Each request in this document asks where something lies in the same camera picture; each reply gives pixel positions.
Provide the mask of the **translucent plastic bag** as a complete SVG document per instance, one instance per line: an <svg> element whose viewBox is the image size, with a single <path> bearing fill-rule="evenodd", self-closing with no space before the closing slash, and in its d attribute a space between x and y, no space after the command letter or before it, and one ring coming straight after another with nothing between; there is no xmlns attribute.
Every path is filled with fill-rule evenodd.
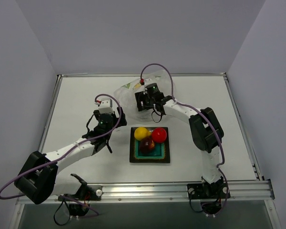
<svg viewBox="0 0 286 229"><path fill-rule="evenodd" d="M152 121L152 109L139 111L137 107L137 99L143 101L147 98L145 86L156 83L159 91L165 96L171 95L171 81L169 74L165 70L159 70L143 77L145 85L139 83L139 79L135 79L114 91L114 98L119 102L123 112L127 118L134 119L139 122Z"/></svg>

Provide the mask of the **yellow fake lemon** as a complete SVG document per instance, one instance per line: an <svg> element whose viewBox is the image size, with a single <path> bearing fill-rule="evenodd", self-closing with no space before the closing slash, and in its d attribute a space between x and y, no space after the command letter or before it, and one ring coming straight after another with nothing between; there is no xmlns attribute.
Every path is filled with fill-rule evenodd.
<svg viewBox="0 0 286 229"><path fill-rule="evenodd" d="M145 127L138 127L134 131L134 138L138 141L151 136L152 132Z"/></svg>

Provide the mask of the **red fake apple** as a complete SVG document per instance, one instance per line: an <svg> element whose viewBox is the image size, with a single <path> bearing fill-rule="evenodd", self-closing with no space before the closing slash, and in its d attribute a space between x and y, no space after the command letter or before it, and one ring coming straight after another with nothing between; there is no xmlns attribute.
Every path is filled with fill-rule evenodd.
<svg viewBox="0 0 286 229"><path fill-rule="evenodd" d="M156 143L164 143L167 139L167 132L164 128L158 127L152 131L152 139Z"/></svg>

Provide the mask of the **dark purple fake fruit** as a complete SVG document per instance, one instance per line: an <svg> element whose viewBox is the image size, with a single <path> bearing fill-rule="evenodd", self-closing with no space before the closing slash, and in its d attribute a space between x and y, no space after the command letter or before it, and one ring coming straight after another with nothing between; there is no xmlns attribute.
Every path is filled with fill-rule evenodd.
<svg viewBox="0 0 286 229"><path fill-rule="evenodd" d="M151 137L146 137L140 141L139 151L143 154L152 152L155 148L155 143Z"/></svg>

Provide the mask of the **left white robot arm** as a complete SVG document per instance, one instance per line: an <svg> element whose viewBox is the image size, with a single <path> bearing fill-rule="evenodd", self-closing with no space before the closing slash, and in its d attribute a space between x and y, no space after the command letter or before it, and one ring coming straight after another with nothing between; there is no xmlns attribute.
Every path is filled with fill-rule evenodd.
<svg viewBox="0 0 286 229"><path fill-rule="evenodd" d="M75 200L83 200L87 195L94 196L95 191L79 175L72 173L67 181L59 181L57 175L75 162L97 154L104 147L111 151L109 140L112 131L127 125L123 109L119 107L117 111L118 115L114 111L102 114L95 110L93 114L98 124L76 142L45 154L39 151L31 153L20 170L19 178L14 181L15 187L35 204L53 195L65 195Z"/></svg>

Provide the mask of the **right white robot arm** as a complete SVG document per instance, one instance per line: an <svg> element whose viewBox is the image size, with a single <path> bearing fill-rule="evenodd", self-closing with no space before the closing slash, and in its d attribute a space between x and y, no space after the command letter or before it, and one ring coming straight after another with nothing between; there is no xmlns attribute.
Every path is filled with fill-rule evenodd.
<svg viewBox="0 0 286 229"><path fill-rule="evenodd" d="M202 153L202 191L208 197L217 194L219 185L225 180L220 170L225 156L222 146L224 132L214 111L209 107L199 110L171 95L165 96L156 83L145 85L134 96L139 112L153 109L160 116L170 115L190 126L194 145Z"/></svg>

